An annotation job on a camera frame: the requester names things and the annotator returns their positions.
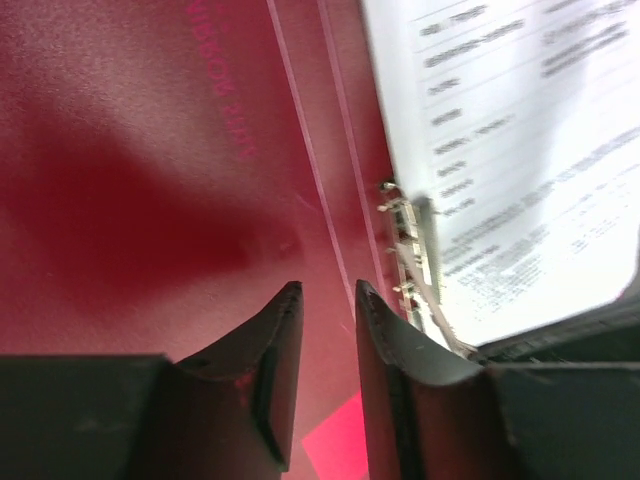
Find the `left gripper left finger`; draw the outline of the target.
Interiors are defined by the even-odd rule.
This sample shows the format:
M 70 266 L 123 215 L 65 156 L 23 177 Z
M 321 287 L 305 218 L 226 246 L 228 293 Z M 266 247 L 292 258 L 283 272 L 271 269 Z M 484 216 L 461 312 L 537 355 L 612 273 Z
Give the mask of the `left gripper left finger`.
M 154 355 L 5 355 L 5 479 L 278 479 L 290 466 L 303 291 L 216 342 Z

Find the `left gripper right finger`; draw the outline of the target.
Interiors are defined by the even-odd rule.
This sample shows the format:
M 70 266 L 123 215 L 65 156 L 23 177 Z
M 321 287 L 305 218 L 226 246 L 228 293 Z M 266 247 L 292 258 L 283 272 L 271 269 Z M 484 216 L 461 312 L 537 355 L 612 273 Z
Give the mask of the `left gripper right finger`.
M 356 328 L 373 479 L 635 479 L 639 360 L 478 363 L 365 281 Z

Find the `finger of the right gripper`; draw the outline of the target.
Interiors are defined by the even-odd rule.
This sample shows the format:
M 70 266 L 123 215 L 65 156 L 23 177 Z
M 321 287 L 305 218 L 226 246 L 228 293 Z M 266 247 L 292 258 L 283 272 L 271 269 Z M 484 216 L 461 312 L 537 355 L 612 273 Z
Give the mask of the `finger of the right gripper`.
M 491 342 L 478 363 L 594 363 L 639 360 L 639 279 L 621 297 L 566 320 Z

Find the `white printed paper stack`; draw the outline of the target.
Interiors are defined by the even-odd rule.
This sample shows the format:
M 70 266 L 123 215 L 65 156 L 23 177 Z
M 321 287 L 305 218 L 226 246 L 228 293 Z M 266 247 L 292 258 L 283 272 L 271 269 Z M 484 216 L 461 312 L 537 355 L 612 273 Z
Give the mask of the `white printed paper stack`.
M 433 201 L 458 338 L 618 299 L 638 269 L 638 3 L 362 9 L 392 179 Z

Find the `red plastic folder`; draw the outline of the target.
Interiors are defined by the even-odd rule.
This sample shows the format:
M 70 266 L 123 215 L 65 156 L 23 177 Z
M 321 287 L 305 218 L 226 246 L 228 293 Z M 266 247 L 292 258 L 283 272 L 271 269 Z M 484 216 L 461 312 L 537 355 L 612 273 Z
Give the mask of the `red plastic folder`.
M 5 1 L 1 349 L 179 360 L 298 280 L 288 475 L 364 479 L 390 174 L 357 1 Z

